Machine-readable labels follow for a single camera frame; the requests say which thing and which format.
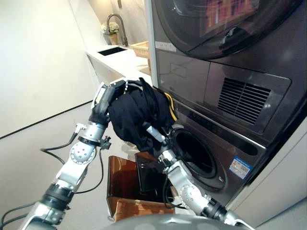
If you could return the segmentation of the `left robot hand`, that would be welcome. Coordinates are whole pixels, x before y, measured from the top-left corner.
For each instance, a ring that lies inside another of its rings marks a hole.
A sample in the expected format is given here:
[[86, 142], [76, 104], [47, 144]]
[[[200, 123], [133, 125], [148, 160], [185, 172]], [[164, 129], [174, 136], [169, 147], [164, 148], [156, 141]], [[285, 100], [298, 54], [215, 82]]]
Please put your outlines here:
[[108, 107], [123, 95], [133, 80], [116, 80], [109, 85], [100, 84], [91, 105], [89, 122], [106, 126], [110, 121]]

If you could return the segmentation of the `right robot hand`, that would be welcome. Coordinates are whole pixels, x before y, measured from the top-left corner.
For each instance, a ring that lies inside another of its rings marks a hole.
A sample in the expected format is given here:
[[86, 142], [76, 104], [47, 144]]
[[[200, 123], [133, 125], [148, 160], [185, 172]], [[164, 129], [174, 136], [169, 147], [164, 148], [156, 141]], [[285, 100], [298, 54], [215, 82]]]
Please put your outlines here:
[[164, 151], [171, 148], [170, 139], [162, 135], [156, 128], [154, 128], [150, 123], [143, 122], [142, 127], [146, 130], [148, 134], [153, 137], [153, 155], [157, 158]]

